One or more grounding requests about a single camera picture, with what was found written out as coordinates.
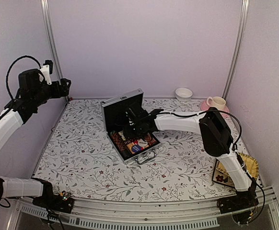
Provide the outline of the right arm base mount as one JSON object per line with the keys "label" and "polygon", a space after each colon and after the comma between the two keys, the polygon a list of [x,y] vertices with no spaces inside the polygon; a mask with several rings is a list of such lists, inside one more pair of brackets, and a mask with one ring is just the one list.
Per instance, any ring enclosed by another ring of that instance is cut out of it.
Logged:
{"label": "right arm base mount", "polygon": [[240,211],[242,209],[255,207],[259,204],[256,189],[249,188],[248,191],[236,192],[236,195],[223,197],[217,200],[217,207],[221,214]]}

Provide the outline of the red white chip stack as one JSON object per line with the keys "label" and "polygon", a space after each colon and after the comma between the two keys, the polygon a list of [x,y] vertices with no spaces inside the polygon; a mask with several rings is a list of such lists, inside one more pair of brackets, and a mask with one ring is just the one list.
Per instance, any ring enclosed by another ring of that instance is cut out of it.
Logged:
{"label": "red white chip stack", "polygon": [[150,134],[147,134],[144,139],[147,141],[149,146],[153,146],[155,144],[157,144],[158,142],[155,140],[154,137],[152,137]]}

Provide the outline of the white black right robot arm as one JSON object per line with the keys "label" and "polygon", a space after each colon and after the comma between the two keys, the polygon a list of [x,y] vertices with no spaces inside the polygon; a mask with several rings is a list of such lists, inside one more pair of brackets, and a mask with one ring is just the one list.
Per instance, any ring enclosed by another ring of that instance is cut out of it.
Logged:
{"label": "white black right robot arm", "polygon": [[236,151],[236,142],[222,113],[214,107],[193,113],[165,112],[163,109],[154,109],[148,113],[135,105],[125,111],[128,121],[124,124],[124,135],[125,138],[142,138],[147,133],[166,130],[200,134],[205,152],[224,166],[239,193],[234,205],[244,209],[253,200],[251,192],[256,190],[256,182]]}

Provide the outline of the woven bamboo tray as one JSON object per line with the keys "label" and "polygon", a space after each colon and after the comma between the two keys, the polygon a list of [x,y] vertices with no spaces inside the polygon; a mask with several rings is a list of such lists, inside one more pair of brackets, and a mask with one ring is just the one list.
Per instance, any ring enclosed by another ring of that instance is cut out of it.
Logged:
{"label": "woven bamboo tray", "polygon": [[[243,161],[245,162],[249,174],[257,180],[259,177],[259,165],[257,160],[242,152],[239,152],[238,154],[242,157]],[[225,167],[219,162],[218,159],[216,159],[215,161],[214,171],[212,174],[212,181],[218,184],[222,184],[224,186],[235,188],[233,180],[231,179]]]}

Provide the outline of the red black chip stack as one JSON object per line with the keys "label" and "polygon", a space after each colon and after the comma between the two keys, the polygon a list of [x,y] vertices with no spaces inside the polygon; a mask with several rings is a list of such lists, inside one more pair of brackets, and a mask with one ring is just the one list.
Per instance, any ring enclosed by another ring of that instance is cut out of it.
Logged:
{"label": "red black chip stack", "polygon": [[128,153],[127,146],[125,145],[121,136],[116,131],[112,131],[110,135],[118,150],[121,153]]}

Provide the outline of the aluminium poker case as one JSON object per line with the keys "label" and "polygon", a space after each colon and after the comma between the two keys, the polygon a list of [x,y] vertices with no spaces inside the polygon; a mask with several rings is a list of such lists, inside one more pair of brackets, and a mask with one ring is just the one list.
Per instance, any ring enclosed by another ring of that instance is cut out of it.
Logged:
{"label": "aluminium poker case", "polygon": [[157,155],[160,141],[153,134],[156,127],[142,108],[143,91],[136,89],[123,95],[101,101],[103,122],[107,137],[125,164],[145,164]]}

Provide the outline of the white ceramic bowl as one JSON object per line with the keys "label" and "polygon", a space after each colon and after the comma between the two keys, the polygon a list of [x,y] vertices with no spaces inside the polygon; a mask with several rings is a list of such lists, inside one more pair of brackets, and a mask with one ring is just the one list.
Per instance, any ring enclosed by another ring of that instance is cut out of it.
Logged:
{"label": "white ceramic bowl", "polygon": [[174,93],[176,99],[181,102],[187,102],[191,100],[193,96],[193,92],[188,88],[177,88]]}

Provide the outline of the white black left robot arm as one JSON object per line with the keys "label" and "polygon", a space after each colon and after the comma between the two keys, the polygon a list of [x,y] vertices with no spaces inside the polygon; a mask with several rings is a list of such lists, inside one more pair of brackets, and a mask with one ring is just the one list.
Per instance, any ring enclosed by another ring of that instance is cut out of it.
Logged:
{"label": "white black left robot arm", "polygon": [[[38,107],[49,99],[67,97],[71,81],[61,79],[47,84],[39,77],[19,80],[17,97],[7,104],[0,115],[0,150],[13,135],[24,125]],[[50,182],[37,179],[20,179],[0,176],[0,200],[4,198],[34,197],[47,208],[57,204],[57,196],[53,193]]]}

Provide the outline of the white dealer button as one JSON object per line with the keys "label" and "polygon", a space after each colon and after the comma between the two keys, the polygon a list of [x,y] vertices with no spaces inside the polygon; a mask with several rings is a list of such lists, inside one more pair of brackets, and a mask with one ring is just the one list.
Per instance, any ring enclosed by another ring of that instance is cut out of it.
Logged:
{"label": "white dealer button", "polygon": [[148,143],[147,143],[146,141],[142,140],[142,139],[140,139],[140,140],[138,141],[138,144],[139,144],[139,146],[141,146],[141,147],[145,147],[145,146],[148,145]]}

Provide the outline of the cream ribbed mug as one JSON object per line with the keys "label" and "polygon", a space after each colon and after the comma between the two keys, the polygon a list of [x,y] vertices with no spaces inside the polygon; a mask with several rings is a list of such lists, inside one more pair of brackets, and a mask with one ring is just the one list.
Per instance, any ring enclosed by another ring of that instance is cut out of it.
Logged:
{"label": "cream ribbed mug", "polygon": [[206,99],[206,104],[207,106],[217,108],[220,111],[225,111],[226,109],[226,101],[222,97],[208,97]]}

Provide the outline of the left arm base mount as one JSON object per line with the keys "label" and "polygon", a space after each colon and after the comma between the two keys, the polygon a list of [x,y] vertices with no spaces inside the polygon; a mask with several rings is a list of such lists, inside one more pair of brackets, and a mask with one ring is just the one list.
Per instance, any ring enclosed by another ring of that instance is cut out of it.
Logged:
{"label": "left arm base mount", "polygon": [[54,194],[50,182],[37,178],[34,180],[43,185],[43,190],[41,196],[33,198],[33,205],[62,213],[71,213],[75,200],[71,197],[70,192],[62,191],[59,194]]}

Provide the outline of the purple small blind button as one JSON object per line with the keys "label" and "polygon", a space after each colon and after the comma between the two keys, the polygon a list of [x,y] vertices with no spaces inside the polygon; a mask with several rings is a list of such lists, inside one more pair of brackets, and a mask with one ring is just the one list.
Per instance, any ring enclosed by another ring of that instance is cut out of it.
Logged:
{"label": "purple small blind button", "polygon": [[141,150],[142,150],[142,147],[139,146],[139,145],[133,145],[133,146],[131,147],[131,151],[132,151],[133,154],[135,154],[135,153],[137,153],[137,152],[140,152]]}

